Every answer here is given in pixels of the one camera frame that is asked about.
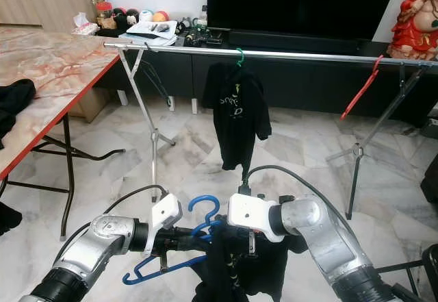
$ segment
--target cabinet leg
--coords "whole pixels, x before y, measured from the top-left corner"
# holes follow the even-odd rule
[[[169,105],[169,110],[171,112],[175,111],[175,98],[171,95],[169,95],[169,100],[170,100],[170,105]]]
[[[192,99],[192,114],[198,114],[198,99]]]
[[[126,93],[124,90],[117,90],[118,97],[120,99],[120,103],[122,105],[128,105],[128,98],[126,97]]]

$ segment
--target television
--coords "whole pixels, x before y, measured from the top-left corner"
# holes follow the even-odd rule
[[[371,40],[389,0],[208,0],[212,29]]]

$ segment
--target black cable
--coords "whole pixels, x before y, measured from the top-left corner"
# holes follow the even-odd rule
[[[159,184],[151,184],[149,186],[145,186],[143,188],[139,188],[137,190],[134,190],[133,192],[130,192],[129,194],[126,194],[125,196],[117,199],[113,204],[111,204],[111,206],[109,206],[103,213],[106,214],[108,212],[111,212],[111,210],[113,208],[115,208],[119,203],[121,203],[122,201],[124,201],[125,199],[143,191],[143,190],[148,190],[151,188],[159,188],[162,191],[162,196],[166,196],[167,195],[167,191]],[[73,239],[75,239],[75,237],[77,235],[79,235],[85,228],[88,228],[90,226],[90,223],[86,223],[85,225],[83,225],[82,227],[80,227],[78,230],[76,230],[73,235],[71,235],[68,240],[66,240],[66,242],[64,243],[64,245],[62,245],[60,251],[57,253],[56,257],[55,257],[55,261],[53,262],[53,264],[55,264],[59,258],[61,257],[61,255],[65,252],[65,250],[67,249],[67,247],[69,246],[69,244],[72,242]]]
[[[148,77],[148,79],[152,82],[152,84],[157,89],[157,91],[161,95],[161,97],[166,100],[167,106],[170,107],[171,102],[170,102],[169,94],[167,93],[167,90],[164,87],[163,82],[159,78],[159,75],[158,75],[157,71],[155,70],[155,68],[153,67],[153,65],[150,62],[147,62],[146,60],[141,60],[141,63],[146,65],[147,69],[150,70],[152,76],[155,76],[156,81],[151,76],[149,76],[148,72],[142,66],[140,67],[140,69],[142,70],[143,74],[146,77]]]
[[[342,217],[342,215],[336,210],[336,207],[333,206],[333,204],[322,194],[322,192],[320,192],[317,188],[312,186],[309,182],[304,180],[298,174],[296,174],[295,172],[292,172],[291,170],[288,170],[287,168],[284,168],[284,167],[279,166],[279,165],[258,166],[258,167],[253,168],[251,171],[248,172],[248,175],[246,176],[246,179],[244,180],[244,185],[248,185],[248,179],[254,172],[257,172],[260,170],[266,170],[266,169],[274,169],[274,170],[283,171],[283,172],[287,173],[288,175],[291,175],[292,177],[297,179],[304,186],[308,187],[308,189],[310,189],[312,192],[314,192],[318,197],[321,198],[321,200],[323,202],[325,202],[325,204],[328,206],[328,208],[330,208],[333,211],[333,213],[335,213],[335,215],[338,217],[338,219],[342,222],[342,224],[347,229],[347,231],[350,233],[350,235],[353,236],[355,238],[355,240],[357,240],[357,237],[356,237],[354,231],[351,229],[351,227],[348,224],[348,222],[346,221],[346,219]]]

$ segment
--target red table edge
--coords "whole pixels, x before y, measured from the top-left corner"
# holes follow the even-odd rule
[[[45,136],[53,126],[55,126],[62,117],[82,98],[90,89],[97,83],[98,80],[120,59],[117,55],[105,68],[72,100],[68,105],[61,110],[61,112],[49,123],[46,127],[10,162],[9,165],[0,173],[0,180],[3,180],[17,166],[23,158],[31,151],[31,149],[38,144],[38,142]]]

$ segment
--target marble table top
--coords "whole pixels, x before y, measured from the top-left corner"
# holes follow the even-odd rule
[[[36,87],[32,103],[16,117],[1,140],[0,180],[118,60],[112,40],[0,27],[0,86],[22,78]]]

